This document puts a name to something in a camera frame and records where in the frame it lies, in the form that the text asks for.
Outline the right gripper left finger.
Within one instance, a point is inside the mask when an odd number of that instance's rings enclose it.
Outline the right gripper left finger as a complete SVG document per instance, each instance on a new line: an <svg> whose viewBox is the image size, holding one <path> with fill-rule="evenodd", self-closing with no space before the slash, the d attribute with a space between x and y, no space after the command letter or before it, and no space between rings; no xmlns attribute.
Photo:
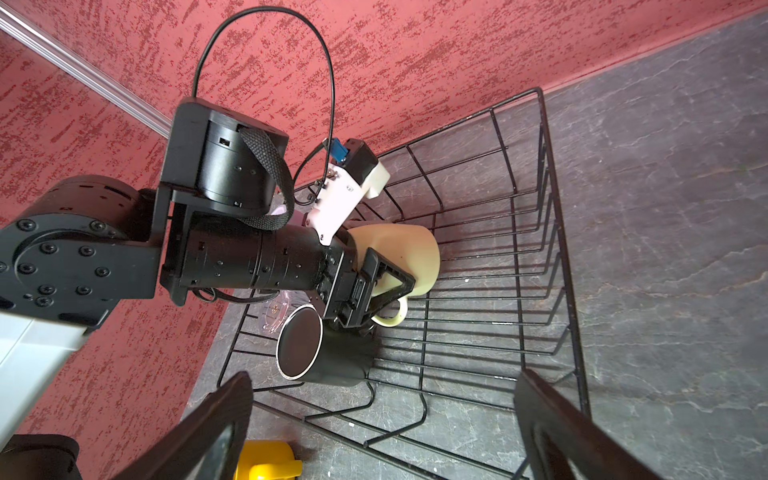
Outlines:
<svg viewBox="0 0 768 480"><path fill-rule="evenodd" d="M249 374L233 375L157 444L116 475L118 479L232 479L252 411Z"/></svg>

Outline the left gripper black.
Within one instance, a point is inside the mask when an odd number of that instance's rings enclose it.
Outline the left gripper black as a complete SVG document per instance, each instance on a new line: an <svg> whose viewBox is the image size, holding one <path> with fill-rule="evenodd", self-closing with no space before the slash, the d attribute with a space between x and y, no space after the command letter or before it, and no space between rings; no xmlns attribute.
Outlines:
<svg viewBox="0 0 768 480"><path fill-rule="evenodd" d="M171 227L160 284L179 306L191 290L314 291L322 317L345 328L400 324L415 278L373 248L359 268L359 254L348 231L325 246L309 227L265 231L236 218L193 215Z"/></svg>

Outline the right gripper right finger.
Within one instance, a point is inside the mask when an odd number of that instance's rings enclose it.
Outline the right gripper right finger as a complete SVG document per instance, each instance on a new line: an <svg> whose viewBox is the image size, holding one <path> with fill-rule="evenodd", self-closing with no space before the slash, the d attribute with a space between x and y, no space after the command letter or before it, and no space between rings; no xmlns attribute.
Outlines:
<svg viewBox="0 0 768 480"><path fill-rule="evenodd" d="M658 477L530 369L518 377L514 408L535 479Z"/></svg>

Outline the cream mug green handle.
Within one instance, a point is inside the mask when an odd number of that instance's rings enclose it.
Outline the cream mug green handle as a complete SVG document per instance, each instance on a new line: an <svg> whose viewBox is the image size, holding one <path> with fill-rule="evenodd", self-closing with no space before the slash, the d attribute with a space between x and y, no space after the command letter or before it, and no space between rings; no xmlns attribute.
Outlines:
<svg viewBox="0 0 768 480"><path fill-rule="evenodd" d="M437 240L426 227L410 224L366 224L351 228L348 233L357 248L359 268L363 266L367 250L373 248L414 278L413 289L397 299L398 312L393 317L374 315L372 318L382 327L398 326L407 316L408 299L426 294L437 281L441 263Z"/></svg>

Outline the black mug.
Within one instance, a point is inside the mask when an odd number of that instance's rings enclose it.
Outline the black mug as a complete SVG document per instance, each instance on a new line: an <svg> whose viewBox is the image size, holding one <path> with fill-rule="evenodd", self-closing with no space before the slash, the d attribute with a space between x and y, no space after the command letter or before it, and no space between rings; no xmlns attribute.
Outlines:
<svg viewBox="0 0 768 480"><path fill-rule="evenodd" d="M275 358L286 380L352 387L367 379L376 350L373 337L335 330L307 304L285 321Z"/></svg>

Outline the clear glass tumbler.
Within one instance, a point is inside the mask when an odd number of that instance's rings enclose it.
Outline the clear glass tumbler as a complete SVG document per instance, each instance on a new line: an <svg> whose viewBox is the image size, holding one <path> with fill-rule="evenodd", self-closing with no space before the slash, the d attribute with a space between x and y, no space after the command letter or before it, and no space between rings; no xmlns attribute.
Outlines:
<svg viewBox="0 0 768 480"><path fill-rule="evenodd" d="M301 304L300 294L294 291L281 291L268 302L260 316L260 332L267 335L278 334L290 314Z"/></svg>

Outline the lavender plastic cup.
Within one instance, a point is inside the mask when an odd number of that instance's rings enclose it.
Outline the lavender plastic cup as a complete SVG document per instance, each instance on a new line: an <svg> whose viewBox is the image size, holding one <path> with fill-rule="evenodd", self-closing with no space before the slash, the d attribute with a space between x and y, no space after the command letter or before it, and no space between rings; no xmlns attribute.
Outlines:
<svg viewBox="0 0 768 480"><path fill-rule="evenodd" d="M273 209L270 212L270 215L271 216L281 216L281 215L286 214L287 212L288 212L287 206L285 204L281 204L281 205L277 206L275 209Z"/></svg>

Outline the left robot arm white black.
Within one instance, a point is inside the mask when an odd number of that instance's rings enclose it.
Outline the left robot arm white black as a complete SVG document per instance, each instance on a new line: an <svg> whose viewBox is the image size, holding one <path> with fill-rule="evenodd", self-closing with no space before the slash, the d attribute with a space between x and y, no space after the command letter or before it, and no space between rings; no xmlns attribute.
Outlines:
<svg viewBox="0 0 768 480"><path fill-rule="evenodd" d="M1 232L1 438L8 441L70 356L119 302L158 287L176 305L263 302L305 291L323 319L357 328L415 279L352 237L291 221L287 135L187 98L159 185L105 176L59 182Z"/></svg>

